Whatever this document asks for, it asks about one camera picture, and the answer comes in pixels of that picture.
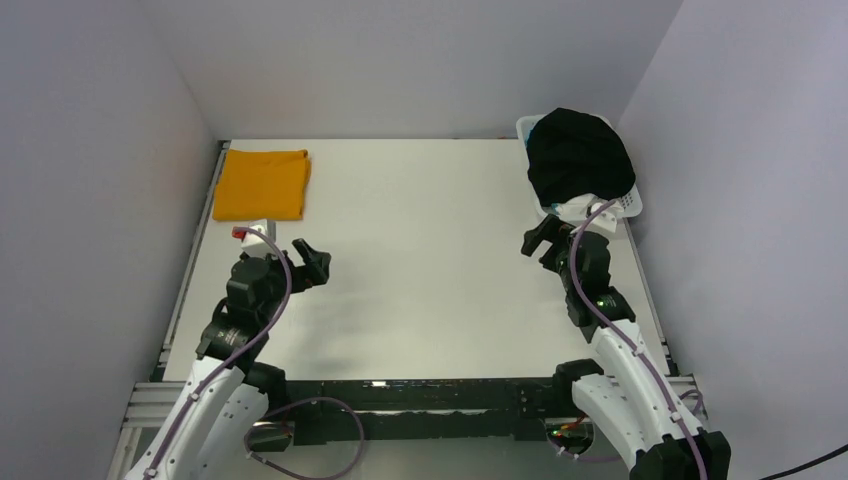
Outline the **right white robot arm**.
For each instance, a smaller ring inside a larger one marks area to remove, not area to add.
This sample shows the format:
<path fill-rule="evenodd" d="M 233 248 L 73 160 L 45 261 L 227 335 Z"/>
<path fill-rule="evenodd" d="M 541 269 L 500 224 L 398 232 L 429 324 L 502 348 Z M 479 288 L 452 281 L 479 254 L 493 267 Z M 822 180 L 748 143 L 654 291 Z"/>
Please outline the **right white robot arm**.
<path fill-rule="evenodd" d="M 525 232 L 521 252 L 542 244 L 539 262 L 557 274 L 567 313 L 594 352 L 557 366 L 551 401 L 564 415 L 578 412 L 618 452 L 631 479 L 725 479 L 731 448 L 708 431 L 660 372 L 634 310 L 613 286 L 608 239 L 553 215 Z"/>

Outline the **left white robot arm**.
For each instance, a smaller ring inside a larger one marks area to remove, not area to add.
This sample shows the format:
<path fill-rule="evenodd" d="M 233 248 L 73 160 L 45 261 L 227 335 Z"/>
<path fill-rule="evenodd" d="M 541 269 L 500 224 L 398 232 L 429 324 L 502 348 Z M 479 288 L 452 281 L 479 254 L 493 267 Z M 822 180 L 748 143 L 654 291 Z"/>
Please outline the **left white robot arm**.
<path fill-rule="evenodd" d="M 230 270 L 226 295 L 173 408 L 128 479 L 208 479 L 254 422 L 286 409 L 284 371 L 257 357 L 290 296 L 328 282 L 331 256 L 296 239 L 303 260 L 296 266 L 267 236 L 245 229 L 236 235 L 246 249 Z"/>

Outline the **black t shirt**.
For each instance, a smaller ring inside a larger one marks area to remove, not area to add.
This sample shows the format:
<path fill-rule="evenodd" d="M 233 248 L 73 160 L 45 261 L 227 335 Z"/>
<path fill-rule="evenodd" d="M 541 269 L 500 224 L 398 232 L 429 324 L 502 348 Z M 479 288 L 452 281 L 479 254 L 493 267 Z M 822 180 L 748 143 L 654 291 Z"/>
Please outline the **black t shirt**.
<path fill-rule="evenodd" d="M 526 141 L 529 182 L 543 207 L 592 194 L 630 192 L 636 174 L 626 147 L 603 119 L 557 108 L 538 120 Z"/>

